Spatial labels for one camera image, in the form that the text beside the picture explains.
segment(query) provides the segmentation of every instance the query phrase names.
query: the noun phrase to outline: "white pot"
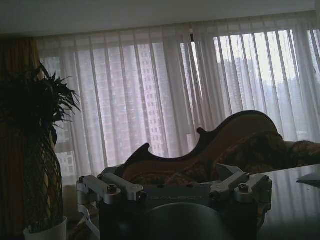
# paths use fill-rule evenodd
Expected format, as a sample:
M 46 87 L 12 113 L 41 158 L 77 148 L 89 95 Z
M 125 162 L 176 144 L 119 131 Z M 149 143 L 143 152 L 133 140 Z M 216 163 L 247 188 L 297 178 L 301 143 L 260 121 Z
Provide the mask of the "white pot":
M 25 240 L 66 240 L 67 239 L 67 217 L 63 216 L 63 222 L 48 230 L 30 233 L 26 227 L 23 230 Z

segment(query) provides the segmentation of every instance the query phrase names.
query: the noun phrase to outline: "sheer white curtain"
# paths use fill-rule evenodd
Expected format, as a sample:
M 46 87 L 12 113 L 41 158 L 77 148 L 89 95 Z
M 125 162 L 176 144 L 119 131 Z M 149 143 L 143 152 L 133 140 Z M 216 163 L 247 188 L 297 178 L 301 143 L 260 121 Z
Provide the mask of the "sheer white curtain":
M 187 25 L 45 37 L 38 49 L 79 95 L 81 112 L 57 129 L 65 183 L 121 164 L 145 143 L 167 158 L 195 145 Z
M 320 32 L 315 12 L 192 24 L 202 108 L 220 123 L 266 113 L 286 141 L 320 142 Z

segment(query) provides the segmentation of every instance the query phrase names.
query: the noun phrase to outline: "paper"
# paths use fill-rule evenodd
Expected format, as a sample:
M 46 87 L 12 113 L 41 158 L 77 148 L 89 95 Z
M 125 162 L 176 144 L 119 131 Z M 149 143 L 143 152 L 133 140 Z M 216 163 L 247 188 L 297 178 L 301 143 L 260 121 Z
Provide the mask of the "paper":
M 297 183 L 308 184 L 315 187 L 320 187 L 320 173 L 314 172 L 304 175 L 296 181 Z

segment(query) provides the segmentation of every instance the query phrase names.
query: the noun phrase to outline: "black device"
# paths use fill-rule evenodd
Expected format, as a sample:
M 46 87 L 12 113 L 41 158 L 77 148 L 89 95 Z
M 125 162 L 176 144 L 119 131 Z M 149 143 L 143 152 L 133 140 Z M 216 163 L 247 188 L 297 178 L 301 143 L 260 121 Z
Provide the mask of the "black device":
M 79 211 L 101 240 L 257 239 L 271 208 L 271 180 L 219 167 L 222 181 L 183 186 L 142 186 L 112 173 L 87 176 L 77 183 Z M 93 200 L 98 226 L 90 217 Z

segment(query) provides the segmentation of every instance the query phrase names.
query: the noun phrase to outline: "ceiling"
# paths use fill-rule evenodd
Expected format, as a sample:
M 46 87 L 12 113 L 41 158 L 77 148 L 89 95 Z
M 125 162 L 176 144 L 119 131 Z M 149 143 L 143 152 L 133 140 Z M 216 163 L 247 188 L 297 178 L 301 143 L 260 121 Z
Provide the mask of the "ceiling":
M 0 0 L 0 35 L 60 35 L 314 9 L 315 0 Z

